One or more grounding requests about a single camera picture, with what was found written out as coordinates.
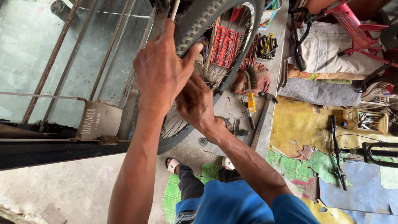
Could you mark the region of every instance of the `forearm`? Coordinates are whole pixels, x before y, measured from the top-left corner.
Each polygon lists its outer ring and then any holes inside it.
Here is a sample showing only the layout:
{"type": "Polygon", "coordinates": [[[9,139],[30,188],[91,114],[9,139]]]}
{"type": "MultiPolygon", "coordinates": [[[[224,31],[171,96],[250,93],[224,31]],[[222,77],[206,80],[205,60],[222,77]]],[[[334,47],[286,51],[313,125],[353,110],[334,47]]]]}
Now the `forearm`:
{"type": "Polygon", "coordinates": [[[283,177],[263,157],[225,127],[217,126],[210,138],[227,155],[243,179],[270,207],[277,195],[291,193],[283,177]]]}
{"type": "Polygon", "coordinates": [[[148,222],[163,117],[140,112],[137,121],[133,139],[112,191],[108,224],[148,222]]]}

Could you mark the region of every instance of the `gray mat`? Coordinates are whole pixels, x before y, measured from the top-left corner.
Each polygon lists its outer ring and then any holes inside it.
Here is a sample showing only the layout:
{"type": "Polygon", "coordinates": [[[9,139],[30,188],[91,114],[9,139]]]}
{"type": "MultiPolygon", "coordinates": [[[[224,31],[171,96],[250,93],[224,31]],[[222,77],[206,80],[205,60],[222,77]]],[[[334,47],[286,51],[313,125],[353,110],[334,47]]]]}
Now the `gray mat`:
{"type": "Polygon", "coordinates": [[[355,86],[290,78],[284,88],[279,88],[278,95],[318,105],[355,106],[361,101],[355,86]]]}

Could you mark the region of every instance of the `black pants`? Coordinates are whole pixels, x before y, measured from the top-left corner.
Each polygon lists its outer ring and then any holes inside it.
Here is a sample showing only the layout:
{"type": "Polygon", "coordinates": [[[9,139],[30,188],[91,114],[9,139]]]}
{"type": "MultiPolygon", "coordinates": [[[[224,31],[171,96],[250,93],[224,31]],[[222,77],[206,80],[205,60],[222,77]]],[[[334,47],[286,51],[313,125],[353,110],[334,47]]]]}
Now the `black pants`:
{"type": "MultiPolygon", "coordinates": [[[[218,176],[221,182],[226,183],[243,180],[236,169],[230,170],[222,168],[218,172],[218,176]]],[[[190,167],[180,166],[178,170],[178,177],[178,187],[181,191],[181,200],[202,197],[205,185],[195,177],[190,167]]]]}

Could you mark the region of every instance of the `white slipper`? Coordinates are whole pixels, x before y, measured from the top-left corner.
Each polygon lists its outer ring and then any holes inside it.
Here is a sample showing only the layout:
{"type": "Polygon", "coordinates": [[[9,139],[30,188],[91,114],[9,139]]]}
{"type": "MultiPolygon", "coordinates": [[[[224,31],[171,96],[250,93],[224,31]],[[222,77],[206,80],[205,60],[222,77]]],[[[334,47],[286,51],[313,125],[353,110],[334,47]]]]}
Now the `white slipper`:
{"type": "Polygon", "coordinates": [[[228,159],[228,157],[224,157],[222,159],[221,166],[228,167],[230,169],[234,169],[235,168],[234,165],[232,164],[232,162],[228,159]]]}
{"type": "Polygon", "coordinates": [[[167,167],[167,170],[169,172],[171,172],[172,174],[174,174],[174,170],[176,169],[176,167],[178,165],[180,165],[181,163],[179,163],[176,159],[174,159],[173,157],[167,157],[166,161],[165,161],[165,165],[167,167]],[[171,159],[169,165],[167,166],[167,160],[171,159]]]}

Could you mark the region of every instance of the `red tool case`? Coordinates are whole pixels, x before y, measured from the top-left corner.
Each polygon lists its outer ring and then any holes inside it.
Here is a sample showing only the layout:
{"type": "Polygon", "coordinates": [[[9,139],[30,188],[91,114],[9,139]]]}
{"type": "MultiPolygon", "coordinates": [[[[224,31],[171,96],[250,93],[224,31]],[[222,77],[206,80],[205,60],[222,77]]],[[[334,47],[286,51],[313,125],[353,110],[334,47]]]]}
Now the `red tool case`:
{"type": "MultiPolygon", "coordinates": [[[[212,64],[229,68],[232,63],[232,59],[234,59],[238,51],[238,47],[243,40],[243,35],[244,33],[234,32],[230,29],[219,26],[214,41],[213,52],[211,54],[212,64]]],[[[247,68],[248,65],[254,64],[253,60],[256,60],[256,56],[255,49],[253,48],[255,46],[256,41],[252,43],[240,68],[244,69],[247,68]]]]}

